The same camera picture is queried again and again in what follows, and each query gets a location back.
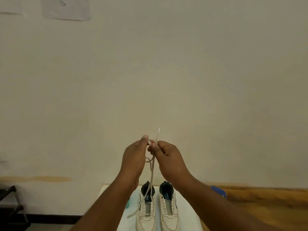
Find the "wooden floor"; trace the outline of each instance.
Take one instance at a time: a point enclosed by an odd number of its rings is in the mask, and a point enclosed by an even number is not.
[[[220,188],[226,191],[227,199],[233,204],[272,226],[288,231],[308,231],[308,189]],[[203,230],[208,230],[201,223]]]

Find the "shoelace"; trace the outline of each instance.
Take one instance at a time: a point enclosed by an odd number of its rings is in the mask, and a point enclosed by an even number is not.
[[[157,133],[157,136],[156,136],[156,139],[155,139],[155,144],[157,144],[159,131],[160,131],[160,128],[158,129],[158,133]],[[151,192],[150,192],[150,197],[151,197],[151,201],[153,202],[153,197],[152,197],[152,184],[153,184],[154,162],[155,162],[155,155],[154,155],[153,152],[152,152],[152,155],[153,155],[152,159],[146,157],[146,159],[148,159],[148,161],[145,160],[146,163],[150,163],[150,170],[151,170],[151,180],[150,180],[150,184],[149,184],[149,186],[148,186],[147,192],[145,193],[143,199],[139,202],[139,204],[138,204],[138,206],[137,206],[137,210],[136,210],[134,213],[132,213],[132,214],[130,214],[129,216],[127,216],[127,218],[130,218],[130,217],[132,217],[132,216],[134,216],[134,215],[137,214],[138,208],[139,208],[139,206],[141,205],[141,203],[143,203],[143,201],[145,200],[145,197],[147,196],[149,190],[151,190]]]

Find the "sneaker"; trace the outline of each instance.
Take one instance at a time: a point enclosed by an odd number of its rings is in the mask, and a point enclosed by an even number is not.
[[[179,231],[180,218],[173,186],[165,181],[159,187],[160,221],[163,231]]]
[[[141,187],[141,191],[139,194],[139,199],[138,203],[143,199],[145,196],[148,186],[149,186],[149,181],[145,183]],[[137,212],[137,231],[155,231],[156,226],[155,226],[155,202],[154,202],[154,196],[155,196],[155,189],[152,186],[152,198],[151,199],[151,189],[149,190],[148,194],[146,195],[144,201],[140,204],[139,210]]]

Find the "person's left hand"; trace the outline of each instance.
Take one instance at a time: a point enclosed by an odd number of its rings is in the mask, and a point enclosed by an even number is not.
[[[129,145],[123,154],[119,176],[128,183],[133,183],[134,190],[139,184],[139,177],[145,165],[145,151],[148,141],[147,135],[142,136],[141,140]]]

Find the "hand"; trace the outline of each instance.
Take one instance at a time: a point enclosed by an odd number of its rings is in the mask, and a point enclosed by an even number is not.
[[[126,183],[133,185],[135,190],[139,184],[139,177],[145,165],[145,151],[149,137],[142,136],[141,140],[129,145],[123,154],[121,170],[118,177]]]
[[[148,147],[148,151],[156,156],[164,179],[176,188],[181,181],[184,181],[183,179],[191,176],[176,146],[164,141],[158,141],[157,145],[153,140],[150,142],[152,144]]]

